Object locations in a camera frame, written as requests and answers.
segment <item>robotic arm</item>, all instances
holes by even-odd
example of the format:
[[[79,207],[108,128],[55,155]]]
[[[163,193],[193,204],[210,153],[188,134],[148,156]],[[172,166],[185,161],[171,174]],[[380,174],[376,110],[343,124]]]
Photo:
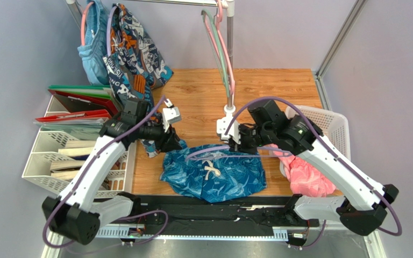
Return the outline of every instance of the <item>robotic arm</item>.
[[[278,148],[312,164],[344,194],[328,198],[294,195],[289,210],[293,210],[305,220],[339,221],[359,235],[369,235],[383,223],[387,215],[384,203],[338,160],[345,161],[389,203],[392,203],[398,194],[398,189],[394,185],[382,185],[364,174],[334,147],[318,126],[310,121],[321,139],[338,155],[334,158],[309,130],[302,117],[288,119],[274,101],[254,103],[248,107],[248,111],[255,124],[235,122],[230,132],[238,132],[238,136],[230,136],[231,151],[255,154],[257,147],[276,144]]]
[[[112,165],[124,154],[132,142],[138,139],[154,140],[156,149],[161,152],[181,149],[180,139],[175,128],[171,126],[181,120],[180,112],[169,100],[166,100],[165,104],[167,108],[162,110],[162,121],[159,124],[141,126],[120,141],[112,143],[94,161],[93,157],[100,149],[145,118],[149,103],[141,99],[130,98],[124,111],[104,124],[93,152],[76,177],[57,198],[47,197],[42,204],[44,215],[48,219],[54,209],[64,202],[49,224],[51,231],[87,245],[94,239],[101,226],[122,217],[141,213],[140,198],[126,192],[120,192],[116,197],[100,204],[93,205],[92,203]],[[86,170],[85,168],[91,162],[94,165]],[[65,200],[81,176],[83,179],[76,191]]]

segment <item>hanging garment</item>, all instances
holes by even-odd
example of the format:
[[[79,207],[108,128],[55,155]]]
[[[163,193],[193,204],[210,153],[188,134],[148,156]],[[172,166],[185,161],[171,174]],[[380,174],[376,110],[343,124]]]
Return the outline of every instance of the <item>hanging garment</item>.
[[[203,153],[197,157],[215,157],[213,160],[188,160],[186,157],[196,151],[220,145],[203,145],[188,148],[180,141],[182,150],[165,154],[160,180],[168,182],[181,195],[204,199],[210,203],[246,197],[267,187],[265,171],[260,158],[224,157],[226,155],[249,155],[218,150]]]
[[[81,25],[81,46],[77,48],[91,85],[109,85],[108,72],[103,63],[106,55],[106,22],[108,11],[100,0],[87,0],[85,23]]]
[[[128,98],[144,99],[154,108],[152,89],[167,83],[173,75],[162,55],[136,17],[124,5],[114,4],[107,28],[106,56],[109,84],[116,98],[125,105]],[[162,121],[156,112],[150,124]],[[141,140],[149,157],[156,156],[154,141]]]

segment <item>folder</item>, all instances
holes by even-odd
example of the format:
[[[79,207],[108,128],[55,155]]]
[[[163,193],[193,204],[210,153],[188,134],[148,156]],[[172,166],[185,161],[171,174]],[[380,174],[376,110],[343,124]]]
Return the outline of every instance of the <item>folder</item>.
[[[113,101],[110,99],[77,95],[57,90],[49,90],[49,92],[70,113],[106,109],[109,114],[114,116],[119,112]]]
[[[77,119],[93,119],[93,118],[104,118],[104,119],[111,119],[111,115],[108,113],[106,109],[102,110],[94,110],[94,111],[81,111],[75,112],[70,114],[57,114],[54,116],[49,117],[40,117],[36,118],[36,121],[42,123],[52,123],[52,122],[60,122],[60,121],[69,121],[69,120],[77,120]]]

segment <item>green folder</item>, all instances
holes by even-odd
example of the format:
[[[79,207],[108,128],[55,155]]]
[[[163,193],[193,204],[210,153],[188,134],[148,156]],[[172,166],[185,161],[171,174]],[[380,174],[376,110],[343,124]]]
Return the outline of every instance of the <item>green folder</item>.
[[[49,90],[70,92],[77,95],[84,95],[96,98],[111,99],[111,88],[109,86],[76,86],[76,85],[51,85]]]

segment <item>white file organizer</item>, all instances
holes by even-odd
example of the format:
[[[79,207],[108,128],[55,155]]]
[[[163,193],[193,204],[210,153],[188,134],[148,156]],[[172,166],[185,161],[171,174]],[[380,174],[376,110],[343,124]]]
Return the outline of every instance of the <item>white file organizer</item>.
[[[60,102],[54,97],[51,98],[46,116],[54,114],[68,113]],[[68,133],[61,131],[39,131],[30,152],[29,159],[22,174],[22,178],[39,185],[40,187],[59,194],[68,182],[55,177],[51,177],[51,163],[56,160],[71,160],[70,157],[59,154],[59,148],[64,148],[68,140],[80,140]],[[136,144],[131,144],[127,152],[120,158],[119,162],[126,162],[125,169],[112,170],[108,173],[108,180],[112,181],[111,190],[98,191],[96,198],[110,198],[121,191],[131,192],[133,183],[133,172],[136,158]],[[124,181],[122,190],[113,190],[118,188],[119,181]]]

